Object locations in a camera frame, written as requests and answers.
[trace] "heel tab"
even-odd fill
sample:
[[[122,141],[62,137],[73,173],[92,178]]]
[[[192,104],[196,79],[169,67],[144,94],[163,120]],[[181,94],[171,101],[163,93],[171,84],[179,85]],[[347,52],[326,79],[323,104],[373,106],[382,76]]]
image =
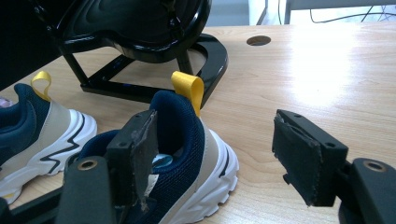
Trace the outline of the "heel tab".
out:
[[[42,93],[41,91],[39,91],[38,89],[35,88],[34,83],[38,80],[46,80],[48,82],[46,88],[44,89],[44,93]],[[30,85],[32,86],[32,89],[35,92],[35,94],[37,94],[41,99],[50,102],[50,97],[49,97],[48,91],[50,88],[51,81],[52,80],[51,80],[50,74],[45,71],[41,71],[41,72],[37,73],[37,75],[35,75],[32,78],[32,80],[30,81]]]
[[[201,78],[181,72],[174,72],[171,80],[175,92],[188,98],[194,108],[195,115],[200,117],[201,103],[204,96],[204,82]]]

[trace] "black metal frame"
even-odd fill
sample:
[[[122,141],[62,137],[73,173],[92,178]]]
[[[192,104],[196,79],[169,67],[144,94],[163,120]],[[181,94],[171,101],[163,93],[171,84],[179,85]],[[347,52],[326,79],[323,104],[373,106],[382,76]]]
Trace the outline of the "black metal frame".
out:
[[[205,84],[204,98],[202,102],[202,106],[204,106],[205,102],[212,91],[216,88],[227,69],[227,49],[224,48],[224,46],[214,36],[206,34],[201,34],[197,42],[191,46],[191,49],[197,50],[206,57],[204,66],[197,74],[195,74],[200,77]],[[81,88],[84,91],[149,103],[155,92],[163,90],[161,88],[111,81],[111,78],[116,76],[118,72],[130,63],[134,62],[133,59],[126,56],[120,55],[90,77],[87,77],[72,54],[65,54],[64,57],[73,72],[76,74],[79,82],[81,83]],[[192,71],[189,71],[191,69],[191,63],[188,55],[178,57],[177,61],[179,62],[179,69],[181,72],[193,75]]]

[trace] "navy blue sneaker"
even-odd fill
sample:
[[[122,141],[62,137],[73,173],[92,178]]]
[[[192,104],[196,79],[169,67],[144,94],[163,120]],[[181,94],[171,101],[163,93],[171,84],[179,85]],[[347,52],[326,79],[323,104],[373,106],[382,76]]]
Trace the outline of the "navy blue sneaker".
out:
[[[96,121],[43,99],[31,86],[14,87],[19,101],[0,108],[0,197],[13,203],[38,175],[55,175],[96,135]]]
[[[136,206],[124,223],[192,223],[212,215],[235,188],[235,153],[196,116],[186,97],[159,91],[150,109],[158,114],[159,155],[145,192],[149,206],[145,212]],[[79,157],[104,156],[117,133],[95,136]]]

